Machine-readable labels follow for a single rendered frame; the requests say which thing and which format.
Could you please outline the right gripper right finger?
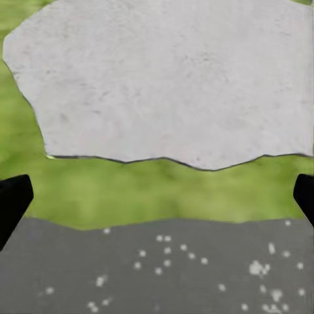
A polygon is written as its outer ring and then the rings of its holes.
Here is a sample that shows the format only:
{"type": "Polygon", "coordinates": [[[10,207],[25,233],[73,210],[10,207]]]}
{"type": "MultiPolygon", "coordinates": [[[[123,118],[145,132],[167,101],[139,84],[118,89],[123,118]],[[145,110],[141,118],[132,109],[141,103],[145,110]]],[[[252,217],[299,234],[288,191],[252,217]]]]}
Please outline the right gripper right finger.
{"type": "Polygon", "coordinates": [[[293,196],[300,209],[314,226],[314,176],[299,173],[293,196]]]}

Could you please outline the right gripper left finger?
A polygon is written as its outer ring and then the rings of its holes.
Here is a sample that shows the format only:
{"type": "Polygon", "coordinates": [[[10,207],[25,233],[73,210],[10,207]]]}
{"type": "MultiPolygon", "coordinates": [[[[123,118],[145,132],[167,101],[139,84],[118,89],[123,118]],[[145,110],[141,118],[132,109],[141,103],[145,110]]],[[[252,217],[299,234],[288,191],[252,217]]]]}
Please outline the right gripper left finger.
{"type": "Polygon", "coordinates": [[[0,181],[0,252],[33,201],[29,175],[0,181]]]}

